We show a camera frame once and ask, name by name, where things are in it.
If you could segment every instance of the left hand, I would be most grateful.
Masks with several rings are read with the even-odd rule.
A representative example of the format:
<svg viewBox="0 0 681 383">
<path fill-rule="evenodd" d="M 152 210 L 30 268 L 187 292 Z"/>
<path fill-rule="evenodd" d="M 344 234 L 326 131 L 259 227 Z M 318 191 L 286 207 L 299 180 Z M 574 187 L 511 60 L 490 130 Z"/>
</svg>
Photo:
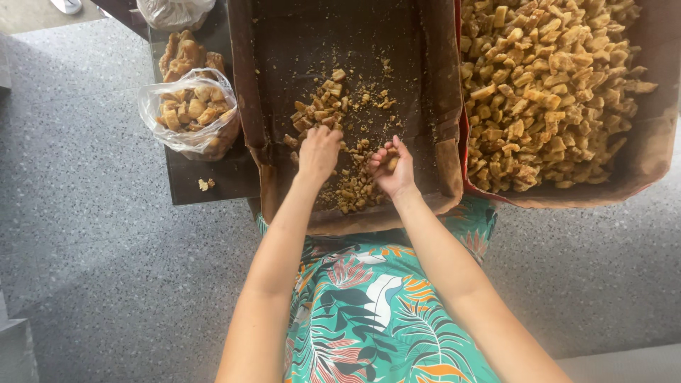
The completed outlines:
<svg viewBox="0 0 681 383">
<path fill-rule="evenodd" d="M 308 130 L 307 139 L 300 146 L 298 176 L 320 188 L 338 163 L 341 138 L 340 130 L 329 130 L 326 125 Z"/>
</svg>

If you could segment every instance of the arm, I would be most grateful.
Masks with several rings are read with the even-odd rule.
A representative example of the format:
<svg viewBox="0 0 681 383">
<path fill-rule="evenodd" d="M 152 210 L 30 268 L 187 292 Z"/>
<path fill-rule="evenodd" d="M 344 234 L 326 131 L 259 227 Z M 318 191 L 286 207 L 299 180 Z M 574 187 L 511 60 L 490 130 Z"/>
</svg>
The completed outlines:
<svg viewBox="0 0 681 383">
<path fill-rule="evenodd" d="M 284 341 L 312 207 L 338 160 L 340 131 L 310 129 L 300 169 L 258 247 L 229 324 L 216 383 L 281 382 Z"/>
<path fill-rule="evenodd" d="M 520 324 L 468 251 L 440 223 L 416 188 L 413 162 L 397 139 L 400 159 L 394 174 L 378 168 L 381 149 L 369 164 L 381 188 L 391 196 L 428 279 L 447 311 L 475 339 L 499 378 L 508 383 L 571 380 Z"/>
</svg>

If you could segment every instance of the clear plastic bag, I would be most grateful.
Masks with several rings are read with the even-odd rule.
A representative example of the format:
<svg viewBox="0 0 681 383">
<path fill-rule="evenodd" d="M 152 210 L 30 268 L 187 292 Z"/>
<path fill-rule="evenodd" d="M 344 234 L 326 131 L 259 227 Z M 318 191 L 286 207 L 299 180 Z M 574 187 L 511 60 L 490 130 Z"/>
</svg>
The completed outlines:
<svg viewBox="0 0 681 383">
<path fill-rule="evenodd" d="M 201 76 L 201 73 L 205 72 L 209 72 L 218 80 L 211 80 Z M 225 96 L 227 107 L 230 108 L 214 123 L 198 132 L 180 133 L 166 129 L 156 121 L 156 117 L 161 115 L 160 106 L 164 101 L 161 99 L 162 94 L 206 85 L 220 88 Z M 138 93 L 137 101 L 140 107 L 140 116 L 154 137 L 167 147 L 182 153 L 189 159 L 200 161 L 218 161 L 222 159 L 227 150 L 234 144 L 241 129 L 241 118 L 236 106 L 236 98 L 234 97 L 232 86 L 222 73 L 211 68 L 191 70 L 191 72 L 185 74 L 176 82 L 142 87 Z"/>
<path fill-rule="evenodd" d="M 197 31 L 214 6 L 215 0 L 137 0 L 149 25 L 168 32 Z"/>
</svg>

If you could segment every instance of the table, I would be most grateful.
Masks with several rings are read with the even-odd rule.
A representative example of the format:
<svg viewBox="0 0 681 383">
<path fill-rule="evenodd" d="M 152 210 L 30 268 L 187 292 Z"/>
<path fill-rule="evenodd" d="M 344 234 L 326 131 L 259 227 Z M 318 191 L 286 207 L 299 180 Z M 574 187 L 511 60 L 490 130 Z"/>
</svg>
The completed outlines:
<svg viewBox="0 0 681 383">
<path fill-rule="evenodd" d="M 169 33 L 148 28 L 154 77 L 163 82 L 158 62 L 165 52 Z M 225 57 L 225 73 L 234 86 L 232 73 L 232 45 L 229 38 L 229 21 L 225 0 L 217 0 L 206 22 L 199 31 L 194 32 L 196 40 L 209 51 Z M 244 134 L 240 133 L 232 148 L 220 161 L 192 161 L 184 155 L 165 147 L 165 161 L 168 166 L 168 181 L 173 205 L 197 204 L 237 198 L 260 196 L 258 168 L 251 153 L 244 144 Z M 212 178 L 215 187 L 208 191 L 199 189 L 198 180 Z"/>
</svg>

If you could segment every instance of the hand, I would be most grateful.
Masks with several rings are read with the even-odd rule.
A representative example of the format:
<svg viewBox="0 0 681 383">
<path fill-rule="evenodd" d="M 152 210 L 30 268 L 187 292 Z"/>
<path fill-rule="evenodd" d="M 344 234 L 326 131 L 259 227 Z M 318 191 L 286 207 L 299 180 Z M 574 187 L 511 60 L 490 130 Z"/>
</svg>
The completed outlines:
<svg viewBox="0 0 681 383">
<path fill-rule="evenodd" d="M 387 155 L 387 149 L 392 147 L 397 149 L 400 159 L 397 161 L 395 171 L 390 174 L 380 164 L 383 157 Z M 385 148 L 380 148 L 379 152 L 371 157 L 368 169 L 381 189 L 395 202 L 403 195 L 419 193 L 414 183 L 413 162 L 414 159 L 409 154 L 407 146 L 400 141 L 398 136 L 393 136 L 392 142 L 387 142 Z"/>
<path fill-rule="evenodd" d="M 317 189 L 321 188 L 338 163 L 341 138 L 340 130 L 329 130 L 326 125 L 308 130 L 307 139 L 300 146 L 298 176 Z"/>
</svg>

